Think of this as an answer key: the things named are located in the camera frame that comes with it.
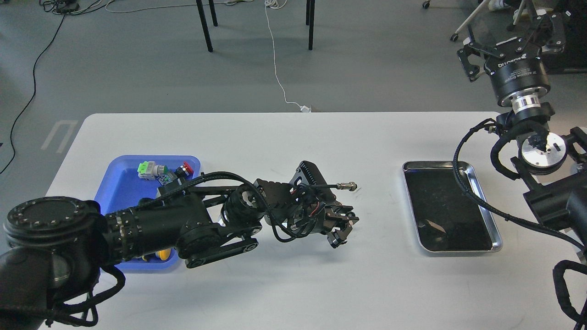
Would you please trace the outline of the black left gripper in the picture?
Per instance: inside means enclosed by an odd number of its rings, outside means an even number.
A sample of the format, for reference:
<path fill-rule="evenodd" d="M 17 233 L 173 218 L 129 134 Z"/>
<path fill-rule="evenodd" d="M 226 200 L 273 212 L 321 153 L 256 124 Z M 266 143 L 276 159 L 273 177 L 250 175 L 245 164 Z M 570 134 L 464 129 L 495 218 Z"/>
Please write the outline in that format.
<path fill-rule="evenodd" d="M 359 221 L 354 207 L 343 204 L 318 204 L 316 207 L 316 232 L 328 234 L 332 248 L 346 244 L 354 223 Z"/>

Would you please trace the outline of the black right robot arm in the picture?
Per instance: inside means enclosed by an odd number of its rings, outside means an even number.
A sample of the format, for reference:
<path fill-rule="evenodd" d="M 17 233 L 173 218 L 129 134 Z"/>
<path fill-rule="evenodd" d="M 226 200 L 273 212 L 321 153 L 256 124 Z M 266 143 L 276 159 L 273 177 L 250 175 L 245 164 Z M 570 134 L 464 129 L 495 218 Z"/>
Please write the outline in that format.
<path fill-rule="evenodd" d="M 549 103 L 541 102 L 551 89 L 541 57 L 564 50 L 564 27 L 559 13 L 539 15 L 532 5 L 528 11 L 530 25 L 524 35 L 486 46 L 470 32 L 457 53 L 471 82 L 482 73 L 490 77 L 497 104 L 508 111 L 468 131 L 456 148 L 452 171 L 459 188 L 483 209 L 576 247 L 580 261 L 560 261 L 552 277 L 560 309 L 575 322 L 575 329 L 584 330 L 586 309 L 577 311 L 572 306 L 564 275 L 568 270 L 586 273 L 586 129 L 574 127 L 559 135 L 548 127 L 555 112 Z M 523 197 L 534 222 L 500 211 L 465 185 L 458 164 L 460 150 L 481 129 L 498 136 L 490 152 L 494 169 L 526 184 Z"/>

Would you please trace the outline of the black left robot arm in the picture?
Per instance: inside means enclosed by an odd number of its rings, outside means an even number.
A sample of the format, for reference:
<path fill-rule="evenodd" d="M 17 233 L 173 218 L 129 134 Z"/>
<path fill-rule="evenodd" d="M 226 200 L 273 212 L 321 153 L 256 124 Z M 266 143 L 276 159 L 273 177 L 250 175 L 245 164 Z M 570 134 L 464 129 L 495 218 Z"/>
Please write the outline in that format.
<path fill-rule="evenodd" d="M 212 172 L 178 180 L 157 198 L 109 214 L 94 200 L 26 201 L 4 222 L 9 250 L 1 256 L 1 328 L 94 326 L 97 305 L 124 287 L 119 263 L 175 249 L 188 268 L 201 267 L 255 249 L 262 219 L 288 235 L 275 234 L 280 242 L 319 233 L 339 247 L 358 217 L 332 189 L 356 188 L 313 176 L 249 182 Z"/>

